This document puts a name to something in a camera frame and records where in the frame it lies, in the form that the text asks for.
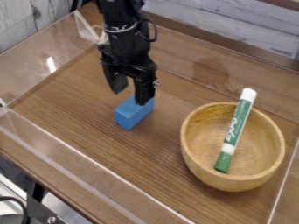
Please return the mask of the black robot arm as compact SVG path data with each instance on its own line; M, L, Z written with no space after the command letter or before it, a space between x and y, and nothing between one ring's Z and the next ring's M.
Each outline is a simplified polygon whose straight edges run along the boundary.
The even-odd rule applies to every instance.
M149 57L157 30L149 32L154 22L141 12L145 0L94 0L102 15L102 31L108 43L97 46L106 83L114 94L134 84L134 103L144 106L154 97L157 65Z

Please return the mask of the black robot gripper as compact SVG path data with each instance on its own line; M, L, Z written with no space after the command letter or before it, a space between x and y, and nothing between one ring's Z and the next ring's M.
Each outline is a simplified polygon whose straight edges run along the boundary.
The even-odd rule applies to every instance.
M106 83L117 95L128 86L126 78L134 80L134 103L140 106L154 97L156 64L149 57L150 44L157 33L150 37L148 23L137 23L120 31L104 29L108 42L98 45L101 66Z

